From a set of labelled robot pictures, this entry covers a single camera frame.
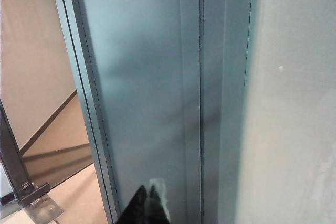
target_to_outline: metal door frame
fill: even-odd
[[[78,0],[56,0],[108,223],[120,207]]]

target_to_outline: black object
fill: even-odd
[[[0,203],[2,206],[13,201],[15,199],[14,193],[6,194],[4,197],[0,198]]]
[[[146,188],[140,186],[116,224],[169,224],[155,186],[148,195]]]

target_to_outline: baseboard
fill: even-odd
[[[36,131],[36,133],[25,143],[25,145],[20,149],[21,155],[35,143],[35,141],[42,135],[47,127],[53,122],[53,120],[59,115],[59,113],[65,108],[66,105],[75,97],[77,90],[74,90],[73,93],[58,107],[58,109],[46,120],[46,122]]]

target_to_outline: tiled floor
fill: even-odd
[[[21,210],[0,220],[0,224],[34,224],[34,222],[24,210]]]
[[[51,190],[48,195],[64,210],[51,224],[107,224],[94,165]],[[1,224],[34,224],[21,210]]]

